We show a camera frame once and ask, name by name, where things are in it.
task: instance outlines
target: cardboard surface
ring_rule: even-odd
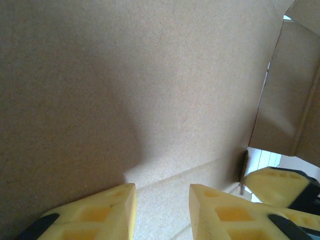
[[[312,98],[312,103],[308,111],[304,129],[301,134],[297,156],[313,165],[320,167],[320,88],[319,82],[317,90]]]
[[[320,166],[320,2],[286,12],[262,93],[250,146]]]
[[[320,1],[318,0],[299,0],[295,1],[286,15],[295,22],[300,23],[314,33],[320,35]]]
[[[142,206],[183,201],[169,182],[152,184],[207,163],[217,167],[199,170],[203,184],[234,181],[289,3],[2,1],[0,238],[134,182],[138,192],[154,186],[138,197],[150,226],[136,228],[143,239],[160,223]],[[201,183],[180,185],[192,182]],[[188,211],[157,210],[168,229],[154,239],[186,227]]]
[[[250,146],[296,154],[320,63],[320,36],[284,21],[259,104]]]

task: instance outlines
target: cardboard box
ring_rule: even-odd
[[[191,239],[189,184],[237,181],[293,1],[1,1],[0,239],[124,182],[135,239]]]
[[[320,167],[320,2],[296,1],[286,15],[250,146]]]

